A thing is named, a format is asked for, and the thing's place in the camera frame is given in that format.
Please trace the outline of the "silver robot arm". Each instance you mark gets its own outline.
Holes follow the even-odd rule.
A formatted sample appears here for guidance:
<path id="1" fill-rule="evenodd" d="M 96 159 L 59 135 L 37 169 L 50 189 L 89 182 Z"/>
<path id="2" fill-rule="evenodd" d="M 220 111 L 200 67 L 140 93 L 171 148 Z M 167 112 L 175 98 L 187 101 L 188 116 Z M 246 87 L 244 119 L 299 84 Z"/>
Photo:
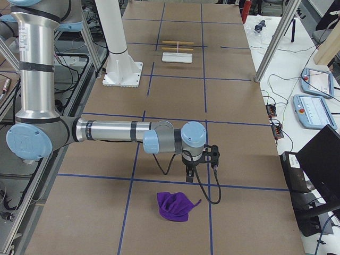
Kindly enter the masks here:
<path id="1" fill-rule="evenodd" d="M 54 34 L 57 29 L 82 29 L 80 1 L 11 1 L 11 15 L 19 28 L 21 78 L 21 109 L 6 135 L 11 152 L 25 160 L 40 160 L 85 140 L 137 142 L 148 154 L 181 155 L 186 179 L 192 181 L 197 165 L 208 156 L 202 124 L 188 122 L 176 129 L 167 121 L 87 121 L 56 111 Z"/>

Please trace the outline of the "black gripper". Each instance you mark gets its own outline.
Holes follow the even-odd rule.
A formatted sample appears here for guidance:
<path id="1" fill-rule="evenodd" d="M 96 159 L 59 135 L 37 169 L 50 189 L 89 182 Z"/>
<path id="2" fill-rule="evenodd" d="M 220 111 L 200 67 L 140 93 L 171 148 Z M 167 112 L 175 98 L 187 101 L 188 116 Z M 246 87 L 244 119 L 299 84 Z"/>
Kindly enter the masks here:
<path id="1" fill-rule="evenodd" d="M 193 182 L 194 180 L 194 171 L 196 170 L 196 166 L 200 164 L 201 156 L 194 156 L 191 158 L 186 154 L 181 155 L 182 162 L 185 165 L 186 170 L 186 182 Z"/>

